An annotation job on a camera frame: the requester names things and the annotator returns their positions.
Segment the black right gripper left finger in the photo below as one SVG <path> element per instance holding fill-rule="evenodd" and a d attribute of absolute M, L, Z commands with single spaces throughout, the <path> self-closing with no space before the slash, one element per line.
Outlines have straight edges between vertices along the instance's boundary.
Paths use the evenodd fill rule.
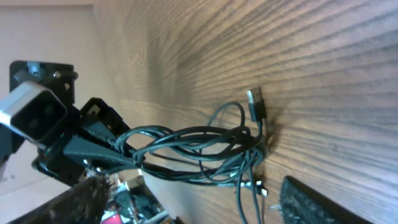
<path fill-rule="evenodd" d="M 107 177 L 89 177 L 11 223 L 100 223 L 110 194 Z"/>

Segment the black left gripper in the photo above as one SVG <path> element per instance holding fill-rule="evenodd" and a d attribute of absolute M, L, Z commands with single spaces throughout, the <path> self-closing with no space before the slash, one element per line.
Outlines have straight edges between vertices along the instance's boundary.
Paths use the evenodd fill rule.
<path fill-rule="evenodd" d="M 123 152 L 116 150 L 117 138 L 129 127 L 112 107 L 100 98 L 91 98 L 82 109 L 74 107 L 78 74 L 73 65 L 17 60 L 10 64 L 9 76 L 10 92 L 32 81 L 51 90 L 67 108 L 66 117 L 51 135 L 51 145 L 45 149 L 36 146 L 37 157 L 32 161 L 35 170 L 74 186 L 86 170 L 113 174 L 137 169 L 128 158 L 130 146 Z M 24 141 L 28 140 L 1 124 L 1 164 Z"/>

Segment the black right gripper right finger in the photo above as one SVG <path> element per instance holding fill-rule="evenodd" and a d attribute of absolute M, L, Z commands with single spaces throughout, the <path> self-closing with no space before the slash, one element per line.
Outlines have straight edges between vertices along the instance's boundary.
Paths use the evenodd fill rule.
<path fill-rule="evenodd" d="M 370 224 L 289 175 L 282 183 L 279 204 L 286 224 Z"/>

